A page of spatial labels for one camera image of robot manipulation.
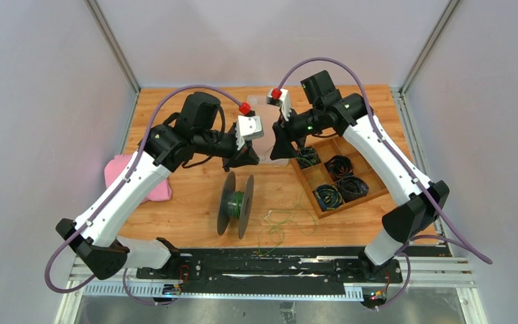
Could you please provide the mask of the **dark grey perforated spool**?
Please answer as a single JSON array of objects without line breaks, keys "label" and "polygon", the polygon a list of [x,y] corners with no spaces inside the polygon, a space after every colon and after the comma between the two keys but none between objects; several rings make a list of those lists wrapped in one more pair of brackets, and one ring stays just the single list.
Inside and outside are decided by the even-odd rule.
[{"label": "dark grey perforated spool", "polygon": [[238,221],[238,237],[242,239],[246,233],[250,212],[252,209],[252,199],[254,195],[254,177],[247,178],[244,191],[236,190],[236,176],[233,171],[227,174],[223,189],[219,211],[217,215],[217,233],[222,236],[229,222],[232,219]]}]

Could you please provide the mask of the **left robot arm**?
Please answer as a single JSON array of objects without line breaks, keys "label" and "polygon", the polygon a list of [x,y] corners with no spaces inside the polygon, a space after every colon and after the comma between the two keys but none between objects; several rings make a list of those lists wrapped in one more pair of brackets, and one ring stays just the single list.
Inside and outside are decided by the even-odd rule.
[{"label": "left robot arm", "polygon": [[195,154],[220,157],[225,169],[258,164],[252,140],[263,135],[261,119],[246,102],[239,110],[230,130],[214,130],[215,118],[224,116],[219,99],[200,91],[189,94],[179,113],[148,129],[118,178],[86,212],[57,224],[94,278],[143,267],[164,279],[178,274],[180,251],[168,240],[124,238],[119,230],[148,194],[179,167],[188,168]]}]

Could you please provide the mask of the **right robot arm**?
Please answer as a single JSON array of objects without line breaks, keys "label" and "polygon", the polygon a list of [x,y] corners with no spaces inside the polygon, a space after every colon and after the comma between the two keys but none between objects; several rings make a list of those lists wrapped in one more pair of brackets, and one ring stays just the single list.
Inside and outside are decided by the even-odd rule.
[{"label": "right robot arm", "polygon": [[382,217],[381,231],[359,253],[359,274],[376,281],[403,245],[439,218],[449,187],[422,173],[384,131],[364,97],[358,93],[343,97],[326,70],[302,80],[301,85],[311,105],[304,113],[292,108],[285,89],[272,88],[266,96],[267,104],[281,112],[272,126],[275,145],[270,158],[296,157],[307,136],[328,128],[362,154],[397,205]]}]

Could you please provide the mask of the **translucent plastic tray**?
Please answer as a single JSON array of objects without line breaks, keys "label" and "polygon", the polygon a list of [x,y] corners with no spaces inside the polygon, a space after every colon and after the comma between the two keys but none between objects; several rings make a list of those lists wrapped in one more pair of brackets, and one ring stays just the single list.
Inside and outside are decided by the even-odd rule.
[{"label": "translucent plastic tray", "polygon": [[259,157],[260,164],[284,166],[288,165],[288,159],[270,158],[275,145],[275,134],[272,125],[278,121],[280,111],[277,106],[268,105],[264,95],[248,95],[246,101],[250,104],[255,114],[260,117],[264,135],[252,141],[253,149]]}]

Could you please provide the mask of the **wooden compartment tray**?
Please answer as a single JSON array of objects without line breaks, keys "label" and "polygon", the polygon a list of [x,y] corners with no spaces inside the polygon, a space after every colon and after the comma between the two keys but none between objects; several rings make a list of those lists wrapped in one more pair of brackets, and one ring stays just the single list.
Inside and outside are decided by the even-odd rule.
[{"label": "wooden compartment tray", "polygon": [[339,136],[306,146],[290,162],[320,219],[389,192],[362,154]]}]

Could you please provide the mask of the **pink cloth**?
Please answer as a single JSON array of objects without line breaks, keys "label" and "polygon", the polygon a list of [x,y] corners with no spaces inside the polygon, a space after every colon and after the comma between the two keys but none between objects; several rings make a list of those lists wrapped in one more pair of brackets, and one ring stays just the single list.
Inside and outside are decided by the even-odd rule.
[{"label": "pink cloth", "polygon": [[[125,167],[132,160],[132,154],[122,154],[116,155],[112,160],[110,160],[104,169],[105,175],[105,185],[108,188],[115,180],[119,179],[120,174],[125,169]],[[162,202],[171,200],[172,197],[172,189],[169,183],[169,180],[163,180],[159,183],[154,189],[152,189],[147,196],[144,198],[142,203],[146,203],[148,201],[152,202]]]}]

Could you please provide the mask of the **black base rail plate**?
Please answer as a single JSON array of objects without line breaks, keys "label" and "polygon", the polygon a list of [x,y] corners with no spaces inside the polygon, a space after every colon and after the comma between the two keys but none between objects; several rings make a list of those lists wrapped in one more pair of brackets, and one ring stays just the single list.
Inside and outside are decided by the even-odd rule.
[{"label": "black base rail plate", "polygon": [[400,284],[397,260],[371,271],[360,261],[356,246],[277,248],[260,253],[253,248],[186,248],[164,269],[138,269],[138,279],[181,283],[185,292],[251,296],[338,296],[345,284],[383,288]]}]

